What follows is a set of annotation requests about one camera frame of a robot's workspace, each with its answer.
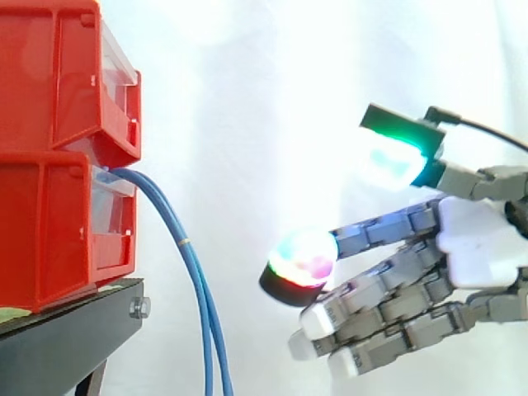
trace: green light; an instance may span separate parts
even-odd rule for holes
[[[418,147],[366,128],[355,143],[354,162],[361,178],[392,191],[409,186],[427,163]]]

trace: rgb led light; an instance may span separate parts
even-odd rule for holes
[[[268,266],[279,277],[302,287],[319,287],[337,260],[336,239],[327,231],[302,230],[283,239],[270,253]]]

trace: white fingertip pad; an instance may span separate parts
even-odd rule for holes
[[[300,325],[309,340],[319,340],[336,332],[323,304],[314,304],[300,315]]]
[[[448,197],[439,204],[438,248],[447,254],[450,281],[460,289],[507,287],[528,263],[528,240],[497,205]]]
[[[317,359],[313,343],[306,337],[302,330],[294,332],[288,341],[291,357],[297,361]]]
[[[328,357],[328,367],[334,380],[349,380],[360,373],[349,347],[345,346]]]

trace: black metal stand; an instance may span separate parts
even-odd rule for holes
[[[106,359],[142,325],[131,307],[141,279],[39,315],[0,325],[0,395],[98,396]]]

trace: black cable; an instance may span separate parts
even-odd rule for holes
[[[479,124],[478,122],[474,122],[471,120],[462,119],[460,120],[461,125],[470,126],[471,128],[475,128],[476,130],[481,130],[487,134],[490,134],[492,136],[495,136],[496,138],[500,140],[504,140],[505,142],[508,142],[509,144],[512,144],[516,146],[518,149],[521,149],[528,153],[528,144],[525,144],[521,142],[519,139],[516,139],[512,136],[509,136],[507,134],[504,134],[503,132],[499,130],[495,130],[493,128],[490,128],[486,125]]]
[[[519,139],[516,139],[507,134],[504,134],[503,132],[490,128],[486,125],[479,124],[478,122],[466,120],[465,118],[462,118],[460,115],[453,113],[451,111],[448,111],[448,110],[441,109],[440,107],[436,107],[436,106],[429,107],[429,109],[427,110],[426,116],[424,117],[424,120],[427,120],[435,125],[438,125],[441,122],[445,122],[446,124],[452,124],[452,125],[465,125],[470,128],[474,128],[476,130],[485,132],[486,134],[490,134],[491,136],[495,136],[496,138],[503,140],[509,144],[512,144],[518,149],[521,149],[528,153],[528,144],[523,143]]]

